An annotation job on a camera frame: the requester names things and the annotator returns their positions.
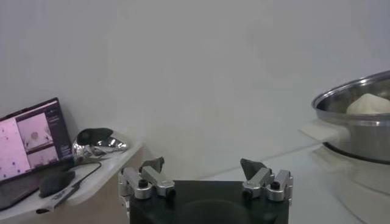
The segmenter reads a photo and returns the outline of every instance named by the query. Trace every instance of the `mouse cable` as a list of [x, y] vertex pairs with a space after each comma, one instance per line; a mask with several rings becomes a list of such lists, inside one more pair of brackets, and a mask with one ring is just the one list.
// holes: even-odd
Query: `mouse cable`
[[76, 187], [76, 188], [79, 188], [80, 187], [80, 184], [81, 182], [83, 182], [83, 180], [85, 180], [87, 177], [89, 177], [92, 173], [95, 173], [95, 171], [97, 171], [98, 169], [100, 169], [102, 167], [102, 163], [100, 162], [91, 162], [91, 163], [84, 163], [84, 164], [81, 164], [81, 165], [78, 165], [78, 166], [83, 166], [83, 165], [90, 165], [90, 164], [98, 164], [97, 168], [95, 168], [94, 170], [92, 170], [89, 174], [85, 175], [83, 178], [81, 178], [81, 180], [79, 180], [78, 182], [76, 182], [74, 185], [72, 185], [72, 187]]

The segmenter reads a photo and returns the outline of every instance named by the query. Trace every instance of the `computer mouse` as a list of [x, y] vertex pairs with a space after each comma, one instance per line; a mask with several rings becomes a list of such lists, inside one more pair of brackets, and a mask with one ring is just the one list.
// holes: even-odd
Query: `computer mouse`
[[45, 198], [66, 188], [75, 176], [74, 171], [67, 171], [46, 177], [41, 181], [39, 197]]

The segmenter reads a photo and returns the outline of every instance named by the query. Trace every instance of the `black base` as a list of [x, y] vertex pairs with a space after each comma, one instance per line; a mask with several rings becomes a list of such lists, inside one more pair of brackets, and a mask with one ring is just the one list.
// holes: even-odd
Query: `black base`
[[131, 224], [287, 224], [288, 201], [245, 201], [241, 181], [175, 181], [172, 201], [131, 198]]

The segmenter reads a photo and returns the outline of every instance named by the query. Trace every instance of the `laptop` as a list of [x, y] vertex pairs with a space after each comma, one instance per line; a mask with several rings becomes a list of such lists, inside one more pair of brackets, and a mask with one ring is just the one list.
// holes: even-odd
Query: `laptop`
[[72, 145], [58, 98], [1, 118], [0, 210], [34, 193], [44, 177], [72, 164]]

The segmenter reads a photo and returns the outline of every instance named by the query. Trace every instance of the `stainless steel pot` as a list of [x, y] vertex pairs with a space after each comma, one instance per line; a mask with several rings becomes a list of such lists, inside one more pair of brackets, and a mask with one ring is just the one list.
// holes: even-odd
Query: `stainless steel pot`
[[330, 139], [330, 148], [359, 159], [390, 164], [390, 113], [346, 114], [347, 107], [366, 93], [390, 100], [390, 71], [333, 88], [317, 96], [312, 107], [320, 120], [349, 132], [341, 141]]

